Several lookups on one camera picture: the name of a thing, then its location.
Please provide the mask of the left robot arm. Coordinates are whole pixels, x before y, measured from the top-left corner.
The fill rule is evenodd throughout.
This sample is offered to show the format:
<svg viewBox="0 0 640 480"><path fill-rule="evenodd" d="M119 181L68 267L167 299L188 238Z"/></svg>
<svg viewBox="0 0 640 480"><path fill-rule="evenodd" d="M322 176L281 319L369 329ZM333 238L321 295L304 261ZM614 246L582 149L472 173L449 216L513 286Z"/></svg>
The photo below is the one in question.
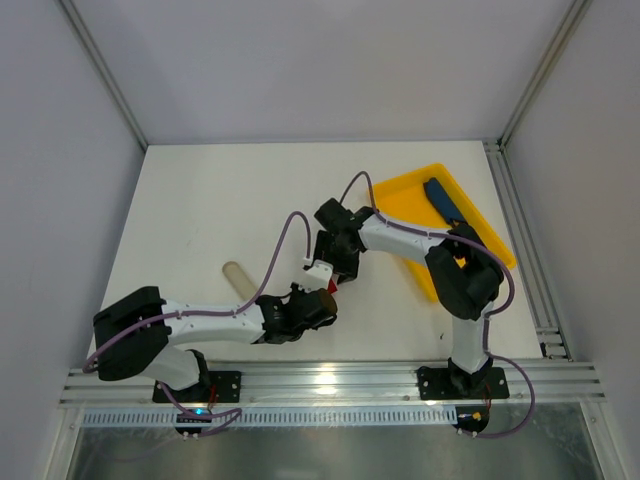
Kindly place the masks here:
<svg viewBox="0 0 640 480"><path fill-rule="evenodd" d="M281 345L332 325L337 313L325 288L293 284L283 297L261 295L249 306L223 310L170 302L158 287L142 287L94 316L96 350L83 371L105 382L150 378L156 403L204 403L221 388L204 354L186 344Z"/></svg>

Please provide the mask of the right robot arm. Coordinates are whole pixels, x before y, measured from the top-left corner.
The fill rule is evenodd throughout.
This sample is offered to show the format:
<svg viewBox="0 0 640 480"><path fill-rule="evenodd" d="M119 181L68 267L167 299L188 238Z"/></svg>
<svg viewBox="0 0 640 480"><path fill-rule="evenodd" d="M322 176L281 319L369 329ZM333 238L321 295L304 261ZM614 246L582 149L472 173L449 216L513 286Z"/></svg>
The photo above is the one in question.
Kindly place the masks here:
<svg viewBox="0 0 640 480"><path fill-rule="evenodd" d="M334 198L314 218L321 225L314 257L333 267L338 283L357 278L360 255L368 251L395 255L428 270L439 303L452 316L448 383L461 398L480 393L493 367L482 316L497 299L505 274L475 230L467 224L428 229L367 206L353 212Z"/></svg>

